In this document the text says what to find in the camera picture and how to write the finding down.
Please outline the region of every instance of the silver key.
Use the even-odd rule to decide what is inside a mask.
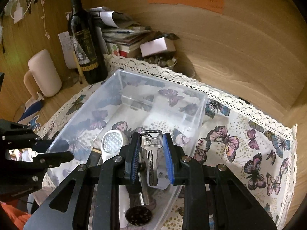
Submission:
[[[158,149],[163,147],[163,134],[160,130],[142,131],[141,147],[146,150],[148,159],[149,185],[158,185],[157,157]]]

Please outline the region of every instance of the screw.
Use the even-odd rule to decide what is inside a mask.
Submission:
[[[116,163],[119,163],[121,160],[122,160],[122,157],[121,157],[121,156],[115,156],[115,157],[113,157],[113,161],[116,162]]]
[[[224,164],[219,164],[217,166],[217,168],[220,170],[220,171],[225,171],[227,169],[227,167],[224,165]]]
[[[190,157],[190,156],[183,156],[183,157],[181,158],[181,160],[184,161],[185,163],[188,163],[188,162],[191,161],[191,157]]]
[[[84,171],[86,169],[86,165],[80,164],[77,168],[78,168],[79,171]]]

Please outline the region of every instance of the clear plastic box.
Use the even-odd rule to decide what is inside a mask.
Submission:
[[[101,148],[103,135],[111,130],[122,131],[128,139],[135,131],[170,132],[173,142],[193,156],[203,122],[207,94],[166,80],[117,70],[84,103],[57,136],[48,152],[64,151],[63,140],[75,158],[70,163],[48,170],[57,186],[81,163],[86,163],[93,147]],[[158,165],[164,162],[159,152]],[[165,190],[150,189],[156,200],[153,220],[144,229],[160,229],[180,192],[179,186]]]

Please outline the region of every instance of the pink box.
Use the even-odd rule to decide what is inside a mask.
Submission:
[[[165,37],[153,41],[146,42],[141,46],[142,56],[149,56],[156,53],[174,52],[176,51],[174,41]]]

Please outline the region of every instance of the wine label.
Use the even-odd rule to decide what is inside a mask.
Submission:
[[[97,56],[91,38],[90,30],[84,29],[70,37],[72,40],[77,60],[83,72],[98,67]]]

